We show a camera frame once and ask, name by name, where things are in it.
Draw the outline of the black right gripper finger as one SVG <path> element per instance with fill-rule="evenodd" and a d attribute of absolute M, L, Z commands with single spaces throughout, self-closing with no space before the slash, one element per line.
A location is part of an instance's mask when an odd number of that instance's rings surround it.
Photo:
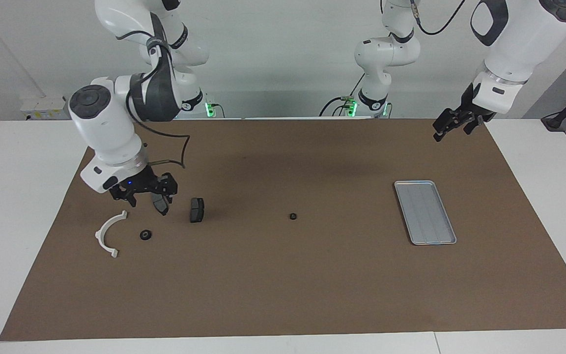
<path fill-rule="evenodd" d="M 172 204 L 173 197 L 179 192 L 179 184 L 169 172 L 159 177 L 160 195 L 167 204 Z"/>
<path fill-rule="evenodd" d="M 133 190 L 123 190 L 122 188 L 111 188 L 110 195 L 113 200 L 124 200 L 130 204 L 131 207 L 137 206 L 135 192 Z"/>

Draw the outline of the silver metal tray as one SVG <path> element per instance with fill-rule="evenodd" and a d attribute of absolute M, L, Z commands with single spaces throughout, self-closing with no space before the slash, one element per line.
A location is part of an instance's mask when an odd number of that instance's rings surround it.
<path fill-rule="evenodd" d="M 456 235 L 433 181 L 399 180 L 394 187 L 413 245 L 456 244 Z"/>

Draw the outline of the curved dark grey brake pad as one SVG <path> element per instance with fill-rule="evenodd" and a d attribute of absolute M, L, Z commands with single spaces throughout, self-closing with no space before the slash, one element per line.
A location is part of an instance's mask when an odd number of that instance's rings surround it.
<path fill-rule="evenodd" d="M 161 194 L 150 193 L 152 204 L 158 213 L 166 216 L 169 212 L 169 203 L 166 196 Z"/>

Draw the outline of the white power strip box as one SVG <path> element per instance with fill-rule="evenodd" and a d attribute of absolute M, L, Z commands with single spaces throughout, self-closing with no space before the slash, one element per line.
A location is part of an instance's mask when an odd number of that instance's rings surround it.
<path fill-rule="evenodd" d="M 23 99 L 20 112 L 24 120 L 71 119 L 64 96 Z"/>

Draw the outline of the brown table mat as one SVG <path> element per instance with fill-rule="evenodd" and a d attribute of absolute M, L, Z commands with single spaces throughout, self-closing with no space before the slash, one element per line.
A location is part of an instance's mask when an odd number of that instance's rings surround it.
<path fill-rule="evenodd" d="M 151 127 L 191 135 L 185 170 L 155 168 L 179 182 L 167 215 L 75 177 L 0 340 L 566 328 L 566 263 L 486 128 L 436 143 L 427 119 Z M 436 184 L 456 244 L 410 242 L 399 180 Z M 114 259 L 94 234 L 123 210 Z"/>

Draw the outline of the white semicircular bracket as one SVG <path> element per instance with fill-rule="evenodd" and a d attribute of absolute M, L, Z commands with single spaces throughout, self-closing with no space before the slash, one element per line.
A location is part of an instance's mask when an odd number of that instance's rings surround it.
<path fill-rule="evenodd" d="M 128 217 L 128 211 L 123 210 L 121 213 L 111 217 L 110 219 L 106 220 L 104 224 L 97 230 L 94 234 L 99 246 L 106 252 L 110 254 L 112 258 L 117 258 L 119 251 L 114 247 L 109 247 L 106 242 L 106 233 L 110 229 L 111 226 L 116 224 L 119 221 L 125 220 Z"/>

